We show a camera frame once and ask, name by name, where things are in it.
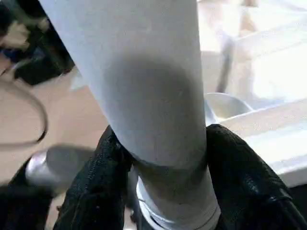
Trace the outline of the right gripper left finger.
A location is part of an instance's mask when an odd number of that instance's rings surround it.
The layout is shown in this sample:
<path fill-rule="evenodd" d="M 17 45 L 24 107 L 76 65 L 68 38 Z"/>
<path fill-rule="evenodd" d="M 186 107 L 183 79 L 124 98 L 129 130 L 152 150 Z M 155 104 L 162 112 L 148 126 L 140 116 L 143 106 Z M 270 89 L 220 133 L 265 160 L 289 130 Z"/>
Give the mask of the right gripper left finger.
<path fill-rule="evenodd" d="M 59 209 L 55 230 L 121 230 L 127 196 L 130 154 L 111 126 L 94 155 L 77 173 Z"/>

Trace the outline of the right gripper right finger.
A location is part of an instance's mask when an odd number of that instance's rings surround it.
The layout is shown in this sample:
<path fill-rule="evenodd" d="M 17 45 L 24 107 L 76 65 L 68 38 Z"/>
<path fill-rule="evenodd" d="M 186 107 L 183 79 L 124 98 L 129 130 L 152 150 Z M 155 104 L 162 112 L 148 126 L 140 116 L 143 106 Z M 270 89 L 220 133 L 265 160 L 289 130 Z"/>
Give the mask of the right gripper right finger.
<path fill-rule="evenodd" d="M 218 230 L 305 230 L 289 188 L 237 134 L 207 127 L 207 162 L 221 210 Z"/>

